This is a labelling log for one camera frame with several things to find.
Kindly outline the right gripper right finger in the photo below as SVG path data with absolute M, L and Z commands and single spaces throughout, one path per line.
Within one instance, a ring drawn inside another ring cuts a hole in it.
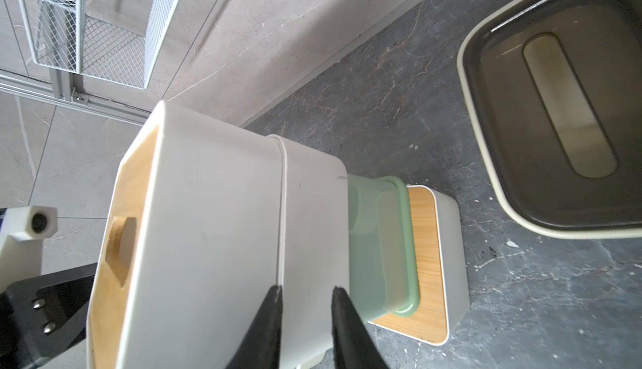
M 336 368 L 389 368 L 342 287 L 333 290 L 331 315 Z

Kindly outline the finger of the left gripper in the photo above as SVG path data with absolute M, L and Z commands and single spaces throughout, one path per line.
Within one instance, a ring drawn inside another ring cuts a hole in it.
M 39 368 L 86 337 L 97 264 L 12 283 L 1 293 L 1 367 Z

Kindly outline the large bamboo lid tissue box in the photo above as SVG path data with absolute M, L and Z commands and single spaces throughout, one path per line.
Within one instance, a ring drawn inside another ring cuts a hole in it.
M 373 324 L 442 346 L 470 308 L 460 210 L 454 198 L 424 185 L 408 191 L 420 303 L 413 315 L 388 314 Z

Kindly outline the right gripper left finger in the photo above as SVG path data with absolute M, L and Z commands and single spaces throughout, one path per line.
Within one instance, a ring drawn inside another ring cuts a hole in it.
M 283 288 L 273 285 L 227 369 L 280 367 L 283 312 Z

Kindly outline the small bamboo lid tissue box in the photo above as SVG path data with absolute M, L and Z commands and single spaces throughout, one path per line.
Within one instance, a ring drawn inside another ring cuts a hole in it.
M 333 290 L 349 288 L 348 174 L 339 158 L 273 139 L 283 158 L 280 366 L 297 368 L 321 360 L 332 347 Z

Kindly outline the green tissue box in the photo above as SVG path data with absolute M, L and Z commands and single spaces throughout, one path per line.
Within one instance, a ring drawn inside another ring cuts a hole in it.
M 411 204 L 397 177 L 348 176 L 349 296 L 359 317 L 408 317 L 420 303 Z

